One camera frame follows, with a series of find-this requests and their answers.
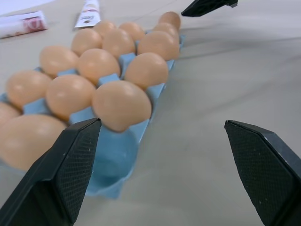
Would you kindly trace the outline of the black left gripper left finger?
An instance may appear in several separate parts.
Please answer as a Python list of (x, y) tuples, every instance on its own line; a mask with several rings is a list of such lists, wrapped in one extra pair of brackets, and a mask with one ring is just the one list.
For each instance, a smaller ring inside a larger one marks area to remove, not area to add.
[(0, 208), (0, 226), (73, 226), (79, 215), (102, 126), (99, 118), (64, 129)]

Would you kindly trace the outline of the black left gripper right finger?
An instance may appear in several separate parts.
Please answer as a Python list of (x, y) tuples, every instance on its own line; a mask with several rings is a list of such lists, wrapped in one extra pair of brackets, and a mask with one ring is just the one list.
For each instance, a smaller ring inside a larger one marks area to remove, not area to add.
[(301, 226), (301, 158), (270, 130), (233, 120), (224, 128), (239, 177), (264, 226)]

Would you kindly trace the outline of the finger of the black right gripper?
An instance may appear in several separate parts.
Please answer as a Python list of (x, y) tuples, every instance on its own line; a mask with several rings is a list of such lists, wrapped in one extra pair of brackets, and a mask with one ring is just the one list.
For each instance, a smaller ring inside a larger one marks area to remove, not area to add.
[(223, 6), (236, 7), (238, 0), (194, 0), (183, 12), (185, 17), (201, 17)]

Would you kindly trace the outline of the brown egg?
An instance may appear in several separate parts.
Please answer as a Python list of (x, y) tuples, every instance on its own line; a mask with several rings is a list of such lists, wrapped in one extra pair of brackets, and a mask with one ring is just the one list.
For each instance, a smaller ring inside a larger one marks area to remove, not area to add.
[(0, 127), (2, 127), (9, 120), (20, 116), (22, 113), (13, 106), (0, 102)]
[(136, 52), (134, 40), (122, 29), (109, 31), (104, 36), (102, 48), (111, 53), (116, 59), (119, 59), (123, 54)]
[(108, 32), (116, 28), (116, 25), (112, 21), (102, 20), (93, 27), (93, 30), (96, 31), (101, 37), (104, 37)]
[(98, 48), (89, 49), (79, 57), (77, 71), (94, 85), (102, 77), (121, 74), (117, 59), (108, 51)]
[(158, 23), (169, 23), (173, 25), (177, 30), (180, 30), (181, 27), (180, 16), (173, 11), (169, 11), (161, 15)]
[(138, 86), (128, 81), (101, 85), (92, 98), (92, 108), (109, 129), (123, 132), (151, 117), (151, 101)]
[(124, 80), (143, 90), (150, 86), (166, 83), (169, 68), (166, 61), (158, 54), (147, 52), (136, 56), (128, 65)]
[(179, 56), (179, 40), (164, 31), (147, 33), (137, 46), (137, 54), (155, 53), (165, 61), (176, 60)]
[(138, 23), (132, 21), (122, 23), (119, 29), (126, 31), (134, 41), (141, 40), (145, 35), (143, 28)]
[(19, 109), (43, 98), (52, 79), (36, 70), (22, 70), (13, 74), (6, 82), (5, 92), (9, 101)]
[(26, 114), (0, 127), (0, 159), (27, 171), (66, 128), (62, 121), (44, 114)]
[(71, 50), (78, 56), (93, 48), (102, 48), (101, 35), (91, 28), (79, 30), (71, 43)]
[(52, 78), (59, 72), (75, 68), (78, 59), (77, 54), (60, 45), (44, 47), (39, 54), (40, 67)]
[(58, 118), (68, 121), (72, 113), (91, 106), (96, 87), (87, 79), (67, 74), (53, 79), (46, 91), (46, 103)]
[(152, 31), (163, 31), (163, 32), (167, 32), (168, 34), (170, 34), (174, 39), (177, 39), (177, 41), (179, 42), (179, 33), (178, 30), (176, 29), (175, 26), (173, 26), (172, 24), (166, 23), (166, 22), (160, 22), (158, 23), (153, 29)]

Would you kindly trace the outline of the blue egg tray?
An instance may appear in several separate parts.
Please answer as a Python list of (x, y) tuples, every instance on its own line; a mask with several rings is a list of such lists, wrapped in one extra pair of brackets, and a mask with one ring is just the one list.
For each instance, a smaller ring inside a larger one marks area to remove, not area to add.
[[(122, 54), (119, 57), (121, 76), (111, 74), (100, 78), (96, 87), (112, 81), (123, 80), (130, 63), (136, 58), (136, 52)], [(149, 86), (146, 94), (152, 105), (152, 113), (149, 119), (130, 126), (123, 133), (116, 133), (102, 126), (97, 143), (94, 165), (91, 179), (89, 181), (86, 196), (104, 196), (107, 198), (118, 198), (124, 182), (131, 176), (141, 140), (144, 133), (155, 116), (158, 99), (166, 88), (166, 83)], [(45, 114), (54, 116), (46, 104), (45, 98), (34, 100), (23, 107), (24, 114)], [(69, 124), (95, 118), (92, 107), (71, 114)], [(25, 172), (7, 165), (0, 159), (0, 168), (7, 169), (15, 174), (24, 175)]]

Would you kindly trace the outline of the white tube with label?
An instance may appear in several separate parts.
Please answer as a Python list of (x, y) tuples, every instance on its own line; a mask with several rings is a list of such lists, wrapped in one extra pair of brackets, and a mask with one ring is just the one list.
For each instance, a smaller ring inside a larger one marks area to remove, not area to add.
[(85, 0), (74, 28), (93, 27), (100, 21), (99, 0)]

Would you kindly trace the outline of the red and white box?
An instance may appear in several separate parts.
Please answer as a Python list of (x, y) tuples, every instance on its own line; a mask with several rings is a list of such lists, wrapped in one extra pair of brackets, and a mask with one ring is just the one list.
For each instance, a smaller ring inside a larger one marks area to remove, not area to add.
[(0, 16), (0, 39), (15, 37), (48, 29), (42, 11)]

